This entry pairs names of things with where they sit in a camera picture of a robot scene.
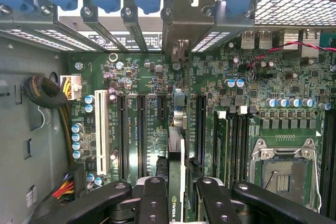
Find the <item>cable bundle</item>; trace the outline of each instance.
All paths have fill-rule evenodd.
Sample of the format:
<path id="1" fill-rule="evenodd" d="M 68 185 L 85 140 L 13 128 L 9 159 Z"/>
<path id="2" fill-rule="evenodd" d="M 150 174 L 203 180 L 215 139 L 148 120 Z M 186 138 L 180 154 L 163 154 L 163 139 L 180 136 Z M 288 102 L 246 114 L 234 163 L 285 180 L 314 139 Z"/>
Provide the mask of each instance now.
<path id="1" fill-rule="evenodd" d="M 23 93 L 38 106 L 47 109 L 58 108 L 66 139 L 69 162 L 72 165 L 74 160 L 72 158 L 70 133 L 71 109 L 67 96 L 61 91 L 63 88 L 60 89 L 55 83 L 43 76 L 32 76 L 24 83 Z"/>

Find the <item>perforated metal panel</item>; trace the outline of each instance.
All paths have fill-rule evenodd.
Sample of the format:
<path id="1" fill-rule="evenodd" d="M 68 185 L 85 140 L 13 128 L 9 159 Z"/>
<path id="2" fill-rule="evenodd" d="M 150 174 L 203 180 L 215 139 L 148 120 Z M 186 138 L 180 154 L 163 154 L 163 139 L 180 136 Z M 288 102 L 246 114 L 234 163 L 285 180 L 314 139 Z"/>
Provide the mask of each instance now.
<path id="1" fill-rule="evenodd" d="M 335 26 L 336 3 L 329 0 L 261 0 L 256 25 Z"/>

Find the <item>wire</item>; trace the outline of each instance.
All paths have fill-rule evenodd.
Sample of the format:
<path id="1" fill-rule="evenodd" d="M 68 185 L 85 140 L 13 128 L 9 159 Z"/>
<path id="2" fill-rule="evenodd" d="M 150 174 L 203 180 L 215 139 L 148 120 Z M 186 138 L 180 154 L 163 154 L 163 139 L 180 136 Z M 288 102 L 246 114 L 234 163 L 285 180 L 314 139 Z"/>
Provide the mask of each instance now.
<path id="1" fill-rule="evenodd" d="M 276 47 L 276 48 L 272 48 L 270 50 L 268 50 L 266 53 L 264 53 L 263 55 L 260 55 L 258 56 L 257 58 L 255 58 L 251 63 L 248 64 L 248 67 L 252 67 L 254 66 L 254 63 L 260 59 L 263 59 L 267 54 L 270 54 L 271 52 L 275 52 L 275 51 L 279 51 L 281 50 L 283 47 L 285 46 L 290 46 L 290 45 L 293 45 L 293 44 L 297 44 L 297 45 L 303 45 L 305 47 L 311 47 L 311 48 L 314 48 L 316 50 L 323 50 L 323 51 L 331 51 L 331 52 L 336 52 L 336 48 L 331 48 L 331 47 L 318 47 L 318 46 L 315 46 L 313 44 L 310 44 L 310 43 L 303 43 L 302 41 L 291 41 L 291 42 L 288 42 L 288 43 L 285 43 L 279 47 Z"/>

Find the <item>chip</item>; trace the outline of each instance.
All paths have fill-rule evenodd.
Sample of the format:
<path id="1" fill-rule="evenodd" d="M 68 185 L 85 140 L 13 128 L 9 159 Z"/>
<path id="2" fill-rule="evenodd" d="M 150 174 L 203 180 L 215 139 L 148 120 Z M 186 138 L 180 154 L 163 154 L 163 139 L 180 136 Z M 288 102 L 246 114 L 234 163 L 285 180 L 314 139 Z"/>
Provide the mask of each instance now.
<path id="1" fill-rule="evenodd" d="M 293 86 L 292 93 L 298 93 L 298 92 L 300 92 L 300 88 L 298 86 Z"/>

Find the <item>black pcie slot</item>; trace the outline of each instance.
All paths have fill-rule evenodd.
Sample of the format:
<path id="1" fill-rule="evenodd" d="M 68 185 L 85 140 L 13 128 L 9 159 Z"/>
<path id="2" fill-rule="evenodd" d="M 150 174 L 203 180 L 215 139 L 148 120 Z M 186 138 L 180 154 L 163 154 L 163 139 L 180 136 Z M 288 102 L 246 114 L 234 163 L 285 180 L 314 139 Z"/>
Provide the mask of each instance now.
<path id="1" fill-rule="evenodd" d="M 147 176 L 147 112 L 146 96 L 138 95 L 136 98 L 138 110 L 138 174 L 139 178 Z"/>
<path id="2" fill-rule="evenodd" d="M 336 220 L 336 110 L 326 111 L 320 177 L 321 213 Z"/>
<path id="3" fill-rule="evenodd" d="M 158 119 L 165 120 L 167 118 L 167 98 L 165 95 L 157 95 Z"/>
<path id="4" fill-rule="evenodd" d="M 196 98 L 196 158 L 204 167 L 205 157 L 205 119 L 206 119 L 206 96 L 198 95 Z"/>
<path id="5" fill-rule="evenodd" d="M 124 95 L 118 96 L 118 148 L 119 148 L 119 179 L 127 180 L 129 173 L 128 162 L 128 119 L 127 119 L 127 98 Z"/>

